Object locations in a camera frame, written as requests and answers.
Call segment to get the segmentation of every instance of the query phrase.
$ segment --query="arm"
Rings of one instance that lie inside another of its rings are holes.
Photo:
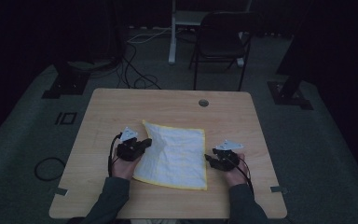
[[[108,223],[115,220],[118,211],[129,197],[130,181],[119,177],[107,177],[98,202],[81,223]]]
[[[229,189],[229,203],[230,223],[269,223],[266,214],[255,202],[254,196],[246,184],[236,185]]]
[[[243,162],[240,162],[239,168],[247,173],[248,170]],[[269,223],[263,209],[255,202],[249,187],[246,184],[246,178],[237,169],[225,172],[225,178],[229,185],[230,202],[230,223]]]
[[[141,157],[135,161],[124,161],[113,158],[112,176],[105,179],[103,192],[98,198],[98,202],[92,206],[89,214],[81,222],[86,223],[109,223],[116,219],[117,213],[127,202],[130,191],[130,181],[133,171]]]

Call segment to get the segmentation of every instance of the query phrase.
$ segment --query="wooden table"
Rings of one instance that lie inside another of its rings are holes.
[[[199,100],[209,102],[206,107]],[[255,200],[269,218],[283,218],[286,207],[255,112],[246,92],[96,90],[89,102],[72,153],[49,214],[55,218],[84,217],[97,201],[107,177],[111,142],[125,127],[147,137],[142,120],[205,130],[207,153],[228,139],[242,151],[252,174]],[[131,181],[130,200],[117,218],[228,218],[228,187],[221,171],[207,166],[208,190],[170,189]]]

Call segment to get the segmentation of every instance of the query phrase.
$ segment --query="chair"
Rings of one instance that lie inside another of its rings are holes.
[[[238,87],[240,91],[251,48],[251,39],[259,31],[261,24],[262,17],[256,12],[215,11],[208,13],[201,21],[196,46],[188,67],[191,69],[191,65],[195,64],[193,90],[197,86],[199,63],[230,62],[228,66],[230,68],[237,58],[244,58]]]

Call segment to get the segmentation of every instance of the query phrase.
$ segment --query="chair leg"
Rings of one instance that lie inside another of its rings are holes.
[[[241,87],[242,87],[242,82],[243,82],[243,77],[245,75],[245,70],[246,70],[246,64],[248,63],[248,58],[249,58],[249,51],[251,49],[251,45],[250,43],[248,44],[248,48],[246,50],[246,54],[245,54],[245,58],[243,59],[243,68],[241,71],[241,79],[240,79],[240,86],[238,87],[238,91],[241,91]]]
[[[191,60],[190,60],[190,64],[188,65],[188,69],[191,69],[191,65],[193,64],[195,53],[196,53],[196,47],[194,47],[193,54],[191,55]]]
[[[232,60],[231,63],[230,63],[230,64],[228,65],[228,67],[226,68],[226,70],[228,70],[228,69],[231,67],[231,65],[234,64],[235,61],[237,61],[237,59]]]
[[[193,91],[196,89],[197,87],[197,73],[199,71],[199,53],[196,52],[196,68],[194,69],[194,81],[193,81]]]

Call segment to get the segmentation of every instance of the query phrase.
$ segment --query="gray floor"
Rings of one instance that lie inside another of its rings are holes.
[[[137,53],[132,64],[144,75],[157,77],[162,89],[191,90],[193,71],[187,67],[193,45],[179,41],[177,62],[168,65],[169,43],[167,36],[159,36],[134,44]],[[289,45],[287,39],[256,38],[242,86],[242,91],[253,96],[277,177],[288,190],[283,195],[288,218],[296,224],[358,223],[358,167],[317,89],[309,83],[300,88],[314,110],[275,105],[270,96],[267,81],[286,80],[275,72]],[[128,48],[127,58],[132,54],[133,49]],[[241,70],[233,66],[225,72],[224,68],[202,65],[199,90],[235,91]],[[34,80],[0,129],[0,223],[66,222],[48,216],[59,180],[38,180],[34,167],[48,157],[68,159],[93,90],[126,88],[118,82],[120,71],[94,73],[82,96],[64,95],[57,100],[41,99],[57,75],[54,68]],[[137,77],[129,70],[131,83]],[[61,112],[76,112],[75,123],[56,125]],[[39,171],[52,176],[62,169],[57,162],[48,161]],[[290,223],[289,219],[270,222]]]

